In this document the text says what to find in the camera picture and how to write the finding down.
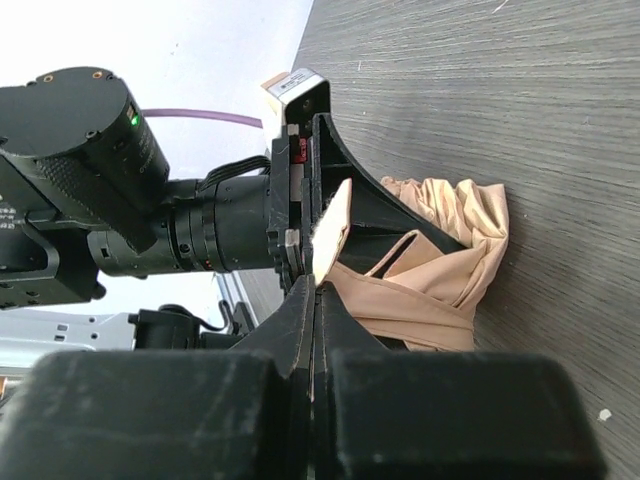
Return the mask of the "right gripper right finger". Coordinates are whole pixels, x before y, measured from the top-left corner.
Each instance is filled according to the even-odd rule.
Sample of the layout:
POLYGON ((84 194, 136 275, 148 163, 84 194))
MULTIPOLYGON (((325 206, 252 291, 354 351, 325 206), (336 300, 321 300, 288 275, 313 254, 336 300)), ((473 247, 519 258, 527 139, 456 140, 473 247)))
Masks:
POLYGON ((391 350, 317 293, 320 479, 603 479, 576 387, 530 354, 391 350))

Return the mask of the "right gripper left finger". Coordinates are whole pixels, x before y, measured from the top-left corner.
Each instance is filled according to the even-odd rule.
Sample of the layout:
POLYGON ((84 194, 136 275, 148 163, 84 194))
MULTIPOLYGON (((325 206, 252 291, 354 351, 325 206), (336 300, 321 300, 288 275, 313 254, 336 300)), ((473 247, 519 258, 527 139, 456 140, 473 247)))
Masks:
POLYGON ((1 424, 5 479, 303 479, 314 282, 228 350, 56 352, 1 424))

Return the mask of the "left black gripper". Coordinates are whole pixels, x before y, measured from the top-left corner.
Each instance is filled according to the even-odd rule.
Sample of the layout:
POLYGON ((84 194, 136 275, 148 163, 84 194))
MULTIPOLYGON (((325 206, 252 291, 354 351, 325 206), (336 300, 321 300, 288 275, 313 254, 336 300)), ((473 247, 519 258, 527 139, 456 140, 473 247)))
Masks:
POLYGON ((320 179, 324 201, 343 180, 352 181, 350 233, 339 261, 358 273, 371 270, 413 230, 430 240, 438 253, 463 249, 459 241, 391 194, 356 160, 330 114, 315 114, 301 125, 283 126, 272 142, 268 251, 284 292, 299 277, 312 273, 320 179))

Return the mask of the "beige folding umbrella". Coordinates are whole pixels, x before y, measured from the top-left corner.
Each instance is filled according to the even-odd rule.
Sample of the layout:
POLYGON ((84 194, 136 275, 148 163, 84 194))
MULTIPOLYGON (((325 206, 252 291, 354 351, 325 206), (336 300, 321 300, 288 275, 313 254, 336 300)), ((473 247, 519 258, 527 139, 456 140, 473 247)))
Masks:
POLYGON ((338 258, 350 233, 353 187, 345 180, 312 237, 316 284, 332 283, 350 315, 375 336, 398 340, 410 350, 473 350, 476 309, 509 241, 504 185, 392 177, 381 184, 393 199, 461 243, 463 250, 441 253, 425 234, 411 230, 375 255, 367 271, 356 272, 338 258))

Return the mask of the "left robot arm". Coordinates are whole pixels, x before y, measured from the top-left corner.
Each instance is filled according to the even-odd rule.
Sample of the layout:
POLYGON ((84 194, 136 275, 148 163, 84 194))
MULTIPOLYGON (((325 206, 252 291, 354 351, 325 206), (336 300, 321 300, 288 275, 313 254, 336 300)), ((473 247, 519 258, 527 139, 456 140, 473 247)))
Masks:
POLYGON ((341 260, 365 269, 405 233, 443 254, 459 241, 378 184, 331 119, 330 85, 300 69, 264 91, 269 156, 173 180, 148 112, 108 70, 58 70, 1 91, 1 306, 85 303, 98 275, 272 268, 289 290, 319 257, 311 236, 349 181, 355 231, 341 260))

